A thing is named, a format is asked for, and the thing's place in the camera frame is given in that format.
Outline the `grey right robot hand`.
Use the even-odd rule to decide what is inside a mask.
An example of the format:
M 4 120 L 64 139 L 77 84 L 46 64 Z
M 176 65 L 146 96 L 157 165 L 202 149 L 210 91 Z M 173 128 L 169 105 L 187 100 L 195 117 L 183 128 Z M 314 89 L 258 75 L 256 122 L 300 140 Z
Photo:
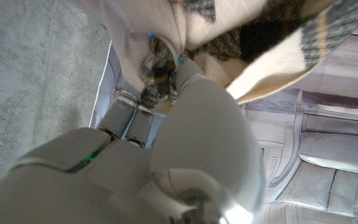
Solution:
M 150 147 L 153 114 L 122 95 L 95 129 L 28 152 L 0 179 L 0 223 L 252 223 L 261 151 L 226 90 L 182 61 Z

